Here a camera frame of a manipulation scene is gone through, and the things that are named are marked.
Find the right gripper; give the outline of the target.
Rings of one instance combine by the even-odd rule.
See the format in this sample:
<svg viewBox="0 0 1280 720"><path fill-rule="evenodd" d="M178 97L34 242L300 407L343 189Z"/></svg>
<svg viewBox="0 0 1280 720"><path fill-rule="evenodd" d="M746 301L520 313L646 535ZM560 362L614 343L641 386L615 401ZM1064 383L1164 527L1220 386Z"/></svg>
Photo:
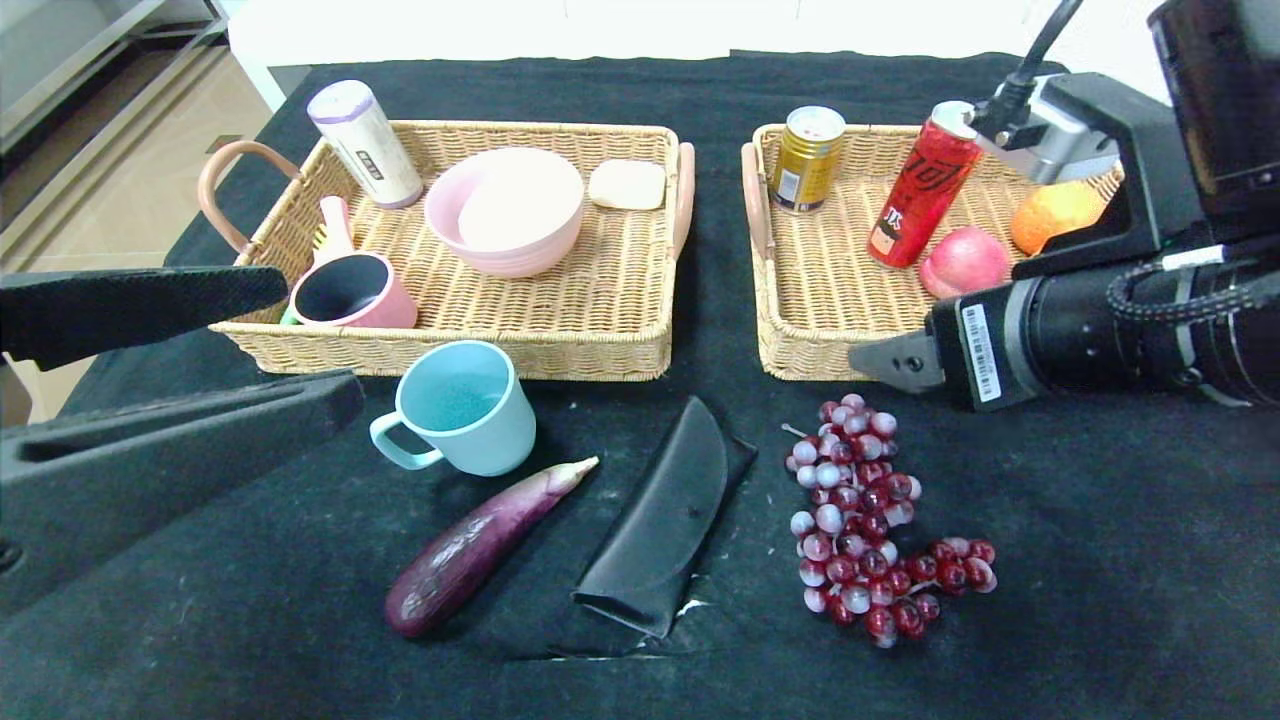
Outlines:
<svg viewBox="0 0 1280 720"><path fill-rule="evenodd" d="M1106 290L1116 277L1117 268L1100 266L945 300L928 329L854 345L849 365L909 395L945 387L975 413L1112 389L1117 329Z"/></svg>

